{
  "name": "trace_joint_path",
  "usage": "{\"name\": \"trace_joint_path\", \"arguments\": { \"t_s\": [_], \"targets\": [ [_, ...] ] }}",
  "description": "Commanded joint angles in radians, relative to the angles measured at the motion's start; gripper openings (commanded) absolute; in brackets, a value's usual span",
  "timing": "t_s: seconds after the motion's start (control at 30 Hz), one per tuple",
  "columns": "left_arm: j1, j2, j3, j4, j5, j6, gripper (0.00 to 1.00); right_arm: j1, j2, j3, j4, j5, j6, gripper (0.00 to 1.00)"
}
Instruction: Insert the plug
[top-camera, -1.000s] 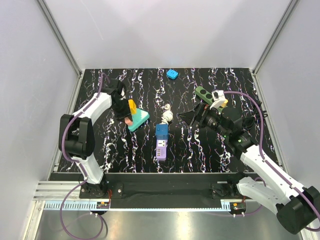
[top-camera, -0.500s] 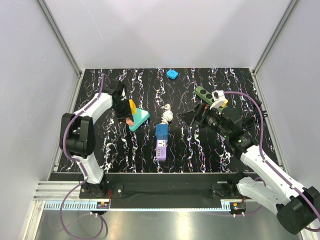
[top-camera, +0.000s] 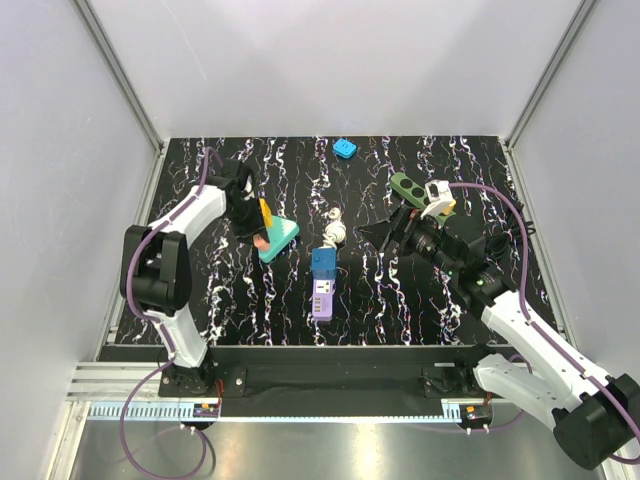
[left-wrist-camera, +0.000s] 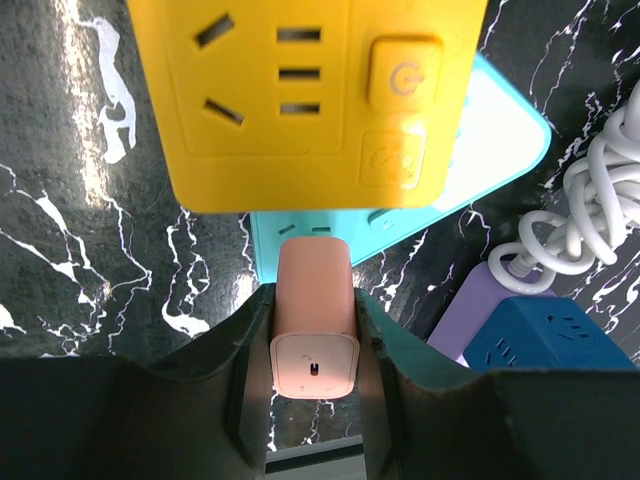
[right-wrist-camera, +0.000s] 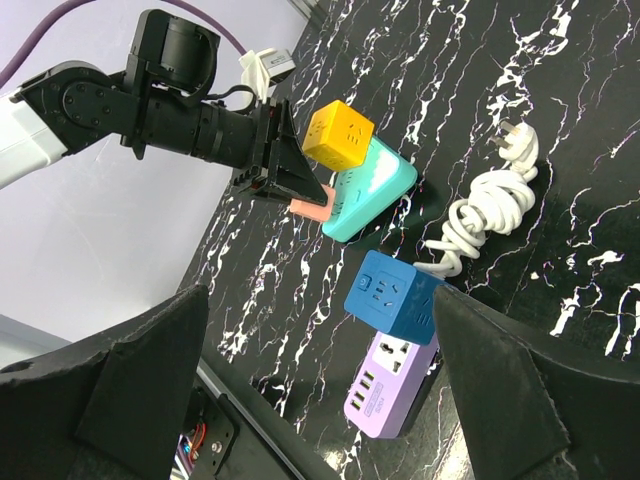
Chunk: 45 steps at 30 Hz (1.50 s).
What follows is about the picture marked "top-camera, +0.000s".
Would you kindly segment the blue cube plug adapter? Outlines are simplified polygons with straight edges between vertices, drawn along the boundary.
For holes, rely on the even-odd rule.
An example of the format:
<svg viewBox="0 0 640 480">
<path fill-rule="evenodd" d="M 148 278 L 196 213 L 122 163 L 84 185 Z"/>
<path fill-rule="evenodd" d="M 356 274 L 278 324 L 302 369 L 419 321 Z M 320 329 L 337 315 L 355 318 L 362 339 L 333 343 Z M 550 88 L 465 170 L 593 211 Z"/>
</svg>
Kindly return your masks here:
<svg viewBox="0 0 640 480">
<path fill-rule="evenodd" d="M 314 248 L 311 255 L 314 280 L 335 280 L 337 277 L 337 250 L 330 247 Z"/>
</svg>

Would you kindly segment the salmon pink small adapter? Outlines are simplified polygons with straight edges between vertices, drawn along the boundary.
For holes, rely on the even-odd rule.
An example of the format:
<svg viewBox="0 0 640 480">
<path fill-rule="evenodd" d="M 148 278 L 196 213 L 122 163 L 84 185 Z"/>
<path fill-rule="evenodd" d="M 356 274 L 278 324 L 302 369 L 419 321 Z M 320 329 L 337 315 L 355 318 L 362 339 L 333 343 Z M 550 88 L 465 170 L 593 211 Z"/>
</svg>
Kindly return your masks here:
<svg viewBox="0 0 640 480">
<path fill-rule="evenodd" d="M 253 236 L 253 245 L 260 252 L 268 252 L 270 249 L 270 243 L 259 234 Z"/>
</svg>

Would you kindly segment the light blue small adapter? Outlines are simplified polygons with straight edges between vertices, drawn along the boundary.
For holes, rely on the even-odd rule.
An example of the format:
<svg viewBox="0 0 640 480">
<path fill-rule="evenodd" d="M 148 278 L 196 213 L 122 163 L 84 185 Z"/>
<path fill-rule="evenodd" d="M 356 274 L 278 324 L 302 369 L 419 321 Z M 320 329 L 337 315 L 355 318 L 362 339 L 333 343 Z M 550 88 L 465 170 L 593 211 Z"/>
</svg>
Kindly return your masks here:
<svg viewBox="0 0 640 480">
<path fill-rule="evenodd" d="M 350 159 L 356 154 L 357 145 L 345 138 L 339 138 L 334 142 L 332 150 L 336 157 Z"/>
</svg>

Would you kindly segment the yellow cube socket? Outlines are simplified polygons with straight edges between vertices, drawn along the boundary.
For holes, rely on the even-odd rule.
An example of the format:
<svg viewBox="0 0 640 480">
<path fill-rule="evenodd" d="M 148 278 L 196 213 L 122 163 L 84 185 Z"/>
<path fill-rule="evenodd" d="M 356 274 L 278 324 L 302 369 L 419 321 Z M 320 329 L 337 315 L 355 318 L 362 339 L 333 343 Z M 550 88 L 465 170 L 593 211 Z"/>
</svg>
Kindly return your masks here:
<svg viewBox="0 0 640 480">
<path fill-rule="evenodd" d="M 260 198 L 259 199 L 259 205 L 260 205 L 260 209 L 261 209 L 261 213 L 262 213 L 262 217 L 263 217 L 263 221 L 264 221 L 264 225 L 266 228 L 272 228 L 273 227 L 273 215 L 271 212 L 271 209 L 268 205 L 268 203 L 266 202 L 266 200 L 264 198 Z"/>
</svg>

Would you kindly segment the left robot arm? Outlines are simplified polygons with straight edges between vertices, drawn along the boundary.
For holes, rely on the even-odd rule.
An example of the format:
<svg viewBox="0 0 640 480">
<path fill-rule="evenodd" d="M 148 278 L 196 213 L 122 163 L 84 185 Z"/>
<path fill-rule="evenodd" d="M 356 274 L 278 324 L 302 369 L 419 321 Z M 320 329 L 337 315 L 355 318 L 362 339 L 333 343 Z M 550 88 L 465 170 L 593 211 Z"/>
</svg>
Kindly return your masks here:
<svg viewBox="0 0 640 480">
<path fill-rule="evenodd" d="M 167 350 L 169 379 L 196 396 L 215 386 L 216 372 L 206 341 L 193 320 L 190 246 L 214 221 L 226 218 L 240 243 L 270 246 L 254 174 L 230 160 L 204 176 L 185 199 L 147 226 L 132 225 L 124 236 L 120 292 L 131 312 L 150 322 Z"/>
</svg>

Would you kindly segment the orange small adapter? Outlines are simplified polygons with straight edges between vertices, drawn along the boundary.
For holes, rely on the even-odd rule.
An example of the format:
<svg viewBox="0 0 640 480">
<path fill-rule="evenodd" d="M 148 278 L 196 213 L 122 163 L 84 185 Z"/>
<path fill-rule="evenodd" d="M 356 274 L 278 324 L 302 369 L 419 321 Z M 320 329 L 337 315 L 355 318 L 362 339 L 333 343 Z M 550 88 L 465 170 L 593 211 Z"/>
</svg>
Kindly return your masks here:
<svg viewBox="0 0 640 480">
<path fill-rule="evenodd" d="M 447 206 L 447 208 L 446 208 L 446 210 L 445 210 L 445 215 L 449 215 L 449 214 L 451 214 L 451 212 L 454 210 L 455 206 L 456 206 L 456 201 L 455 201 L 455 200 L 453 200 L 453 201 L 452 201 L 452 202 Z"/>
</svg>

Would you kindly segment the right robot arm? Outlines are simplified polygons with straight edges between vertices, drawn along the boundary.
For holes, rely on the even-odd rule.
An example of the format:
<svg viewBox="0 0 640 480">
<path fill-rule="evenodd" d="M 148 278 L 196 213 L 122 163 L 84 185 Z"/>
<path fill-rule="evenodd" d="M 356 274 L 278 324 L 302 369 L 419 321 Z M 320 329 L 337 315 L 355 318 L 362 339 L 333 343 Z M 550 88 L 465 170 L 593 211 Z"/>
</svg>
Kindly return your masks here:
<svg viewBox="0 0 640 480">
<path fill-rule="evenodd" d="M 499 334 L 531 366 L 517 370 L 488 347 L 476 347 L 454 371 L 466 396 L 496 394 L 536 418 L 561 450 L 586 470 L 613 459 L 639 437 L 639 385 L 611 375 L 550 327 L 514 284 L 486 259 L 486 238 L 470 217 L 443 222 L 402 205 L 359 233 L 379 252 L 416 254 L 450 278 L 456 303 Z"/>
</svg>

